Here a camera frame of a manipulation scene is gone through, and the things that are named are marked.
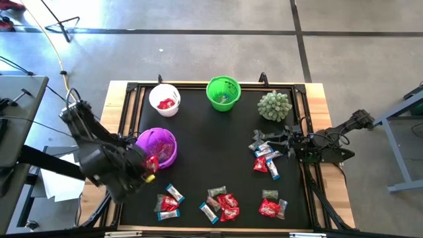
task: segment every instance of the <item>artificial plant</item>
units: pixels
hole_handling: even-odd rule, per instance
[[[288,102],[288,95],[276,93],[276,91],[264,95],[257,106],[260,115],[267,120],[277,122],[283,120],[292,108],[292,105]]]

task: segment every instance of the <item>pink bucket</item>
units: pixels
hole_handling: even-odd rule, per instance
[[[144,152],[146,152],[147,156],[151,156],[154,154],[153,151],[158,143],[173,145],[173,152],[171,156],[165,161],[161,161],[159,163],[159,169],[164,169],[172,165],[173,161],[176,159],[176,139],[170,131],[163,128],[151,128],[150,130],[144,131],[138,137],[137,142],[135,144],[141,147]]]

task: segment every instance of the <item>concrete floor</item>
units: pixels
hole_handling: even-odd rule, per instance
[[[294,30],[289,0],[46,2],[60,19],[80,16],[78,26],[86,28]],[[303,30],[423,31],[419,0],[296,2]],[[40,2],[25,3],[42,25],[54,23]],[[35,25],[27,12],[15,22]],[[79,90],[98,116],[111,80],[156,80],[160,73],[164,80],[207,81],[230,75],[239,81],[256,81],[265,71],[273,82],[304,82],[295,36],[74,34],[70,44],[60,34],[50,37],[70,74],[70,86]],[[43,34],[0,33],[0,42],[0,55],[47,75],[49,86],[65,94],[56,56]],[[304,42],[311,79],[324,84],[334,125],[359,108],[379,116],[422,80],[421,37],[306,36]],[[11,68],[0,64],[1,70]],[[36,121],[67,131],[58,118],[63,106],[46,91]],[[363,231],[423,236],[423,189],[387,192],[387,185],[403,179],[383,129],[351,132],[348,137],[356,156],[345,162],[344,170],[356,226]],[[74,141],[33,125],[26,143],[42,149]],[[421,161],[408,161],[408,165],[413,171],[423,167]],[[55,204],[41,198],[36,199],[30,218],[40,223],[40,230],[63,229],[72,226],[76,209],[75,200]],[[9,233],[25,231],[13,225]]]

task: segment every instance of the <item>yellow cable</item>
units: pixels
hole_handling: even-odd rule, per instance
[[[40,25],[40,23],[38,23],[37,19],[35,19],[34,15],[31,13],[31,11],[29,11],[29,8],[28,8],[28,7],[26,7],[26,5],[25,5],[24,1],[23,1],[23,0],[20,0],[20,2],[22,3],[22,5],[24,5],[25,9],[29,12],[29,14],[30,14],[30,15],[32,16],[32,18],[35,20],[35,22],[37,23],[38,27],[40,27],[40,29],[42,30],[42,32],[46,35],[46,37],[47,37],[48,41],[50,42],[50,44],[52,45],[52,47],[53,47],[53,49],[54,49],[54,52],[56,53],[56,56],[58,57],[59,64],[60,64],[60,69],[61,69],[62,71],[65,71],[65,70],[64,70],[64,68],[63,68],[63,63],[62,63],[62,61],[61,61],[61,58],[60,58],[59,52],[58,52],[58,50],[56,49],[56,47],[54,47],[54,44],[53,44],[52,40],[50,39],[50,37],[47,35],[47,32],[44,30],[44,27],[42,27],[42,26]],[[66,76],[65,76],[65,75],[61,75],[61,76],[63,76],[63,82],[65,83],[65,88],[66,88],[66,90],[69,92],[69,86],[67,85],[67,79],[66,79]],[[71,97],[72,97],[72,98],[73,98],[73,100],[76,102],[76,99],[75,99],[75,97],[73,96],[73,94],[72,94],[72,93],[71,93]]]

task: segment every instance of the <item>white bucket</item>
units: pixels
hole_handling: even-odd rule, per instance
[[[166,99],[173,99],[174,105],[168,109],[159,109],[157,108],[161,101]],[[160,113],[160,115],[165,117],[171,117],[178,112],[180,95],[178,89],[173,85],[161,83],[154,87],[150,92],[149,96],[150,105]]]

